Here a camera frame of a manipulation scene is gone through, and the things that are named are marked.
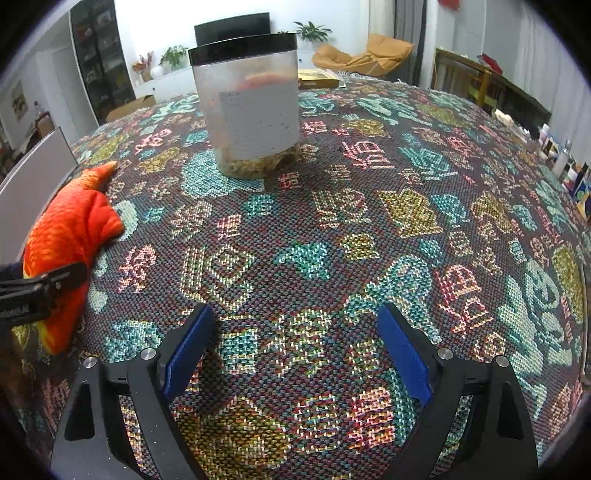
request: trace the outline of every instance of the potted plant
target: potted plant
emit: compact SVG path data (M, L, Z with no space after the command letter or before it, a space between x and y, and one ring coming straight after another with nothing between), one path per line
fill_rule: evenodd
M312 45L328 41L329 33L332 33L332 30L326 28L324 25L316 26L312 22L308 22L307 25L301 22L294 23L298 25L298 28L295 31L297 36L304 41L308 41Z
M168 47L168 50L164 52L164 55L160 58L160 65L165 61L170 64L171 70L178 70L183 66L184 59L187 56L187 49L182 45L175 47Z

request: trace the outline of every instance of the red fish plush toy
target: red fish plush toy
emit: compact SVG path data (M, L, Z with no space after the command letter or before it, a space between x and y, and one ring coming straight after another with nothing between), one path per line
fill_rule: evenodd
M80 261L90 271L99 248L123 233L121 218L99 191L116 168L117 162L112 161L85 170L59 191L29 234L23 262L25 278ZM37 322L41 343L52 355L68 347L88 287L89 279L77 289L64 292L51 317Z

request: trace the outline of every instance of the patterned tablecloth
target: patterned tablecloth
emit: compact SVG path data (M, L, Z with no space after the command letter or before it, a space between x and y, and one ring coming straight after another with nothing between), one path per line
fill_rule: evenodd
M577 265L591 236L548 168L445 93L351 79L301 93L300 107L301 161L264 181L217 172L196 95L73 147L80 168L121 162L108 196L126 228L96 261L71 351L49 359L27 340L38 403L25 422L44 458L80 359L158 345L198 302L217 331L171 408L212 479L386 468L418 413L376 332L386 301L462 358L510 359L539 455L564 427L582 392Z

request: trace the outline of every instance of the metal screw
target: metal screw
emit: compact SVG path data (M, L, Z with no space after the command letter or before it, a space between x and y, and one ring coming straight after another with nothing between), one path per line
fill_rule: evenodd
M507 357L505 356L498 356L496 357L496 364L499 365L499 367L508 367L509 360L507 360Z
M90 356L84 360L84 368L92 368L96 365L96 357Z
M156 356L156 350L153 348L144 348L140 353L142 360L152 360Z
M449 348L440 348L437 354L442 360L451 360L453 358L453 352Z

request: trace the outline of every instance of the clear plastic container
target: clear plastic container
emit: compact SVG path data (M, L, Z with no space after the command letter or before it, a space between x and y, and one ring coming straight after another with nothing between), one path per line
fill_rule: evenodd
M234 38L189 51L218 169L267 177L299 158L295 34Z

